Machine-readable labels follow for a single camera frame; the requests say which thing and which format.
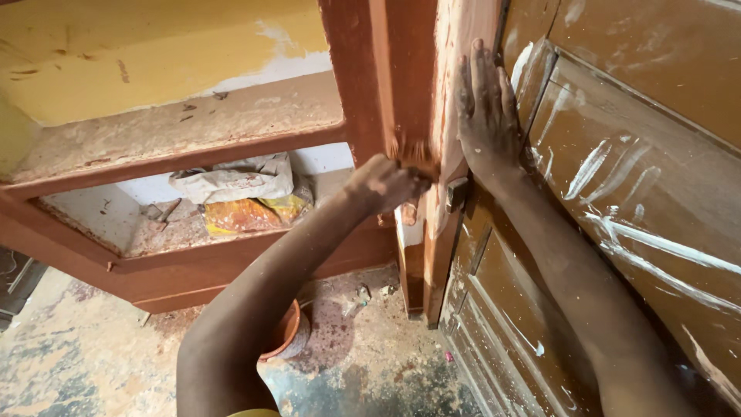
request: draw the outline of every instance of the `shelf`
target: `shelf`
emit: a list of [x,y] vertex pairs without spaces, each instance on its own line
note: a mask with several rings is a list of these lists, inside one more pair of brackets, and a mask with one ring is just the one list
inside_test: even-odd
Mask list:
[[[352,172],[352,168],[346,168],[309,175],[315,208],[332,197],[345,184]],[[168,203],[156,205],[164,209]],[[167,228],[162,232],[155,232],[148,227],[147,218],[141,214],[143,206],[115,184],[42,197],[39,199],[39,205],[63,223],[77,229],[123,259],[249,239],[290,229],[286,227],[227,237],[211,237],[206,231],[197,205],[183,199],[169,216]]]
[[[215,163],[194,163],[194,159],[182,156],[194,153],[198,156],[213,149],[326,129],[342,120],[333,73],[315,73],[231,91],[224,99],[201,97],[44,128],[30,154],[3,180],[10,185],[7,188],[17,190],[23,185],[33,186],[64,177],[99,176],[130,165],[138,169],[138,174],[129,170],[125,177],[104,180],[99,176],[83,186],[99,185],[101,181]],[[273,152],[261,148],[260,154],[269,153]],[[179,158],[180,165],[190,165],[169,164],[159,168],[167,158]]]

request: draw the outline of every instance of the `person's right hand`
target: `person's right hand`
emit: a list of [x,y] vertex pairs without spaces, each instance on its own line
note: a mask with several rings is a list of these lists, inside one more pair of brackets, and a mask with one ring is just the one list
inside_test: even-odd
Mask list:
[[471,45],[470,63],[466,56],[460,60],[455,94],[458,138],[468,166],[479,178],[501,185],[522,170],[522,143],[512,85],[481,39]]
[[399,161],[377,154],[353,173],[345,190],[370,215],[393,211],[405,201],[419,197],[431,185],[432,179],[419,169],[400,168]]

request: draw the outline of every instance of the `dirty floor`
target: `dirty floor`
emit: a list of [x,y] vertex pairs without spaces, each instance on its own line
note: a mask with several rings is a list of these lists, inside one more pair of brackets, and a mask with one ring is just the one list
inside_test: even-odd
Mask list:
[[[309,283],[305,350],[259,365],[283,416],[480,416],[439,332],[408,321],[395,268]],[[363,282],[373,297],[349,314]],[[49,268],[0,335],[0,416],[174,416],[178,346],[201,307],[153,315]]]

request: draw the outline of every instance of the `brown bucket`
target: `brown bucket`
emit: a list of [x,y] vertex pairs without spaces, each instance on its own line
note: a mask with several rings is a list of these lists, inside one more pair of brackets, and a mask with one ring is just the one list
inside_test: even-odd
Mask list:
[[263,349],[264,353],[260,355],[260,361],[266,361],[272,357],[286,359],[298,355],[306,346],[310,335],[309,320],[301,312],[299,302],[293,300],[288,311],[270,335]]

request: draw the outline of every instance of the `wooden door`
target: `wooden door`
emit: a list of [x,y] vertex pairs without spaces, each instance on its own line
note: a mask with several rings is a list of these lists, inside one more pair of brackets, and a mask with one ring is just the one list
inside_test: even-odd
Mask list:
[[[702,414],[741,413],[741,7],[513,0],[500,27],[533,181],[622,278]],[[601,415],[519,235],[480,185],[466,204],[440,326],[479,401]]]

